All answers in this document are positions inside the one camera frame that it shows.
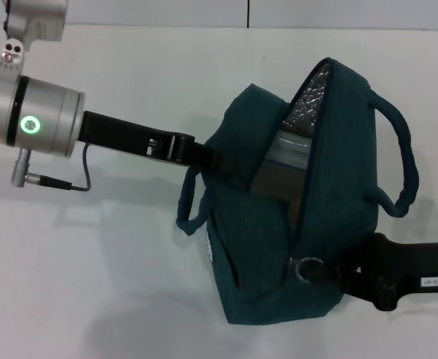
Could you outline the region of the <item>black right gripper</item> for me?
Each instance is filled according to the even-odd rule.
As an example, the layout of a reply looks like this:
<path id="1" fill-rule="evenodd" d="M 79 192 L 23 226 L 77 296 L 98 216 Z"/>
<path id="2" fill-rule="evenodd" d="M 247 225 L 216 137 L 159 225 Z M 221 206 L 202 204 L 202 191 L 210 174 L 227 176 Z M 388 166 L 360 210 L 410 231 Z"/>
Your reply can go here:
<path id="1" fill-rule="evenodd" d="M 335 285 L 378 310 L 393 311 L 406 295 L 438 293 L 438 242 L 403 244 L 375 233 L 353 249 L 353 261 L 302 261 L 302 281 Z"/>

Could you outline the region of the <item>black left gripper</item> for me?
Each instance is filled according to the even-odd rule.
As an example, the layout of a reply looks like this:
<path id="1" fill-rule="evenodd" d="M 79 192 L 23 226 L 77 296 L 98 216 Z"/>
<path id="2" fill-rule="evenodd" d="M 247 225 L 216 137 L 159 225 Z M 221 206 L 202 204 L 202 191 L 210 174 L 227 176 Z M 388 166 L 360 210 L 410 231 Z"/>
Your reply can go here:
<path id="1" fill-rule="evenodd" d="M 167 132 L 86 111 L 78 140 L 86 144 L 185 165 L 223 175 L 239 170 L 237 160 L 227 153 L 195 141 L 191 135 Z"/>

